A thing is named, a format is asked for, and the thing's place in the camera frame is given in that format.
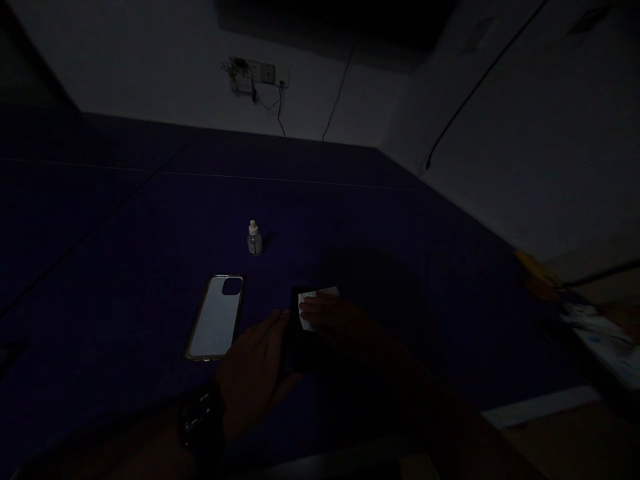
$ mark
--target wall outlet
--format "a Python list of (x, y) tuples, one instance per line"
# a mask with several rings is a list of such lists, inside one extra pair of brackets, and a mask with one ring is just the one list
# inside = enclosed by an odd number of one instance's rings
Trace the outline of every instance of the wall outlet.
[(243, 93), (253, 93), (253, 80), (245, 77), (244, 75), (238, 75), (235, 78), (235, 82), (238, 85), (238, 91)]
[(250, 77), (255, 82), (262, 81), (262, 63), (253, 60), (247, 60), (248, 70), (245, 71), (245, 77)]
[(263, 63), (261, 68), (262, 83), (268, 83), (269, 85), (275, 84), (275, 66), (270, 63)]
[(276, 67), (275, 68), (275, 86), (280, 87), (280, 84), (284, 88), (289, 88), (289, 69)]

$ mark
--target wristwatch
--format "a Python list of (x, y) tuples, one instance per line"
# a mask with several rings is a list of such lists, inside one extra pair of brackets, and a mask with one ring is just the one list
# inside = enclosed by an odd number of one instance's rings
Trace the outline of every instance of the wristwatch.
[(191, 400), (180, 410), (180, 445), (192, 452), (200, 472), (210, 470), (224, 452), (224, 413), (225, 402), (216, 382), (198, 388)]

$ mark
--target bottle cap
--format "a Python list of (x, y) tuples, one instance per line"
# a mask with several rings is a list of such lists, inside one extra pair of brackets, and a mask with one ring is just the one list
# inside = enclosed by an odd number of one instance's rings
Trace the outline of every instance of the bottle cap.
[(258, 234), (258, 226), (255, 224), (255, 220), (251, 220), (249, 222), (249, 234), (257, 235)]

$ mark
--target white wipe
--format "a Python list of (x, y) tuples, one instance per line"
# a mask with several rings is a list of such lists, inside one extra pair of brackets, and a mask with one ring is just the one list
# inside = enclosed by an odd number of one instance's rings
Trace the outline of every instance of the white wipe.
[[(322, 293), (326, 293), (328, 295), (333, 295), (334, 297), (339, 297), (340, 296), (340, 293), (338, 292), (338, 287), (329, 287), (328, 289), (322, 289), (322, 290), (317, 290), (317, 291), (321, 291)], [(316, 290), (314, 290), (312, 292), (299, 293), (298, 294), (298, 304), (302, 303), (305, 300), (305, 298), (307, 298), (307, 297), (317, 297), (315, 292), (316, 292)], [(302, 310), (300, 309), (300, 306), (298, 306), (298, 313), (300, 314), (300, 324), (302, 325), (303, 330), (315, 331), (313, 329), (313, 327), (309, 324), (309, 322), (302, 318)]]

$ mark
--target small plastic bottle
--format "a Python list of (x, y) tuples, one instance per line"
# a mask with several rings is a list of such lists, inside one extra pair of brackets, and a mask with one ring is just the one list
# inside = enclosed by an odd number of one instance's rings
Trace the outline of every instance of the small plastic bottle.
[(251, 220), (249, 223), (249, 234), (247, 236), (247, 242), (249, 244), (249, 253), (252, 255), (260, 255), (262, 253), (262, 237), (258, 232), (258, 226), (255, 224), (255, 220)]

